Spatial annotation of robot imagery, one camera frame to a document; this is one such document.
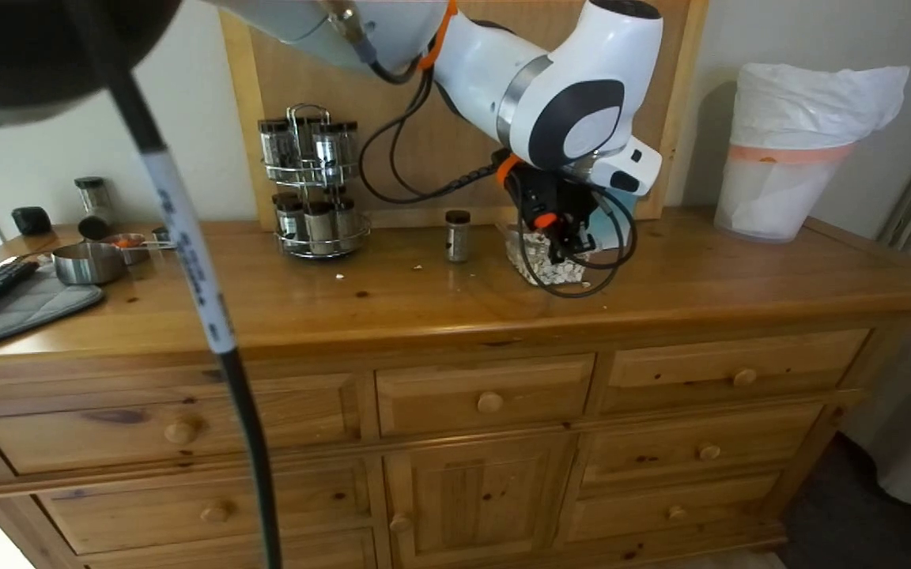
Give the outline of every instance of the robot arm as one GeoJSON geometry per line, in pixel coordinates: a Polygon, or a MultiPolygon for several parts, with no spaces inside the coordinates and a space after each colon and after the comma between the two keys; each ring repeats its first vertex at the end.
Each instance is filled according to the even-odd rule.
{"type": "Polygon", "coordinates": [[[444,0],[212,0],[322,61],[402,77],[446,29],[432,77],[456,111],[537,171],[641,196],[657,153],[632,135],[660,45],[641,0],[589,0],[572,34],[540,49],[444,0]]]}

